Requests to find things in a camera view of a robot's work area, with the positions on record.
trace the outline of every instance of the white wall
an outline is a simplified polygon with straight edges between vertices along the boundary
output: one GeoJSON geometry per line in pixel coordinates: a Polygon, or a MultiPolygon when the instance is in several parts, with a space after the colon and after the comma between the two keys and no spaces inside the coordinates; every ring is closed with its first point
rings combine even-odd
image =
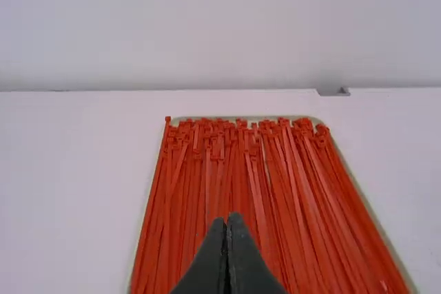
{"type": "Polygon", "coordinates": [[[439,0],[0,0],[0,90],[441,85],[439,0]]]}

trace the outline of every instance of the bundle of cable ties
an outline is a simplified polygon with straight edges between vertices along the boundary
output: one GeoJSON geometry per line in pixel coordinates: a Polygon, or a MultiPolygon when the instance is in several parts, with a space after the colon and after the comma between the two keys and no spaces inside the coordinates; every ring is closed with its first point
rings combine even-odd
{"type": "Polygon", "coordinates": [[[409,292],[325,125],[167,117],[131,293],[169,293],[233,211],[288,293],[409,292]]]}

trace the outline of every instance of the white table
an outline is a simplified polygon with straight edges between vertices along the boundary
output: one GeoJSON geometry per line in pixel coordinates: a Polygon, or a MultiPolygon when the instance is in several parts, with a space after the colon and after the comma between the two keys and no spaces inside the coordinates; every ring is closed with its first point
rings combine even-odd
{"type": "Polygon", "coordinates": [[[441,280],[441,89],[0,93],[0,293],[126,293],[164,117],[315,116],[421,293],[441,280]]]}

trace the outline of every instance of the table surface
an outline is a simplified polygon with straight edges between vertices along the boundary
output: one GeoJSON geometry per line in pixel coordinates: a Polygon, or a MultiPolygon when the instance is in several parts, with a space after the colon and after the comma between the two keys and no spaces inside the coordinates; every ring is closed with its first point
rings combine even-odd
{"type": "Polygon", "coordinates": [[[164,117],[330,128],[421,293],[441,279],[441,89],[0,93],[0,293],[126,293],[164,117]]]}

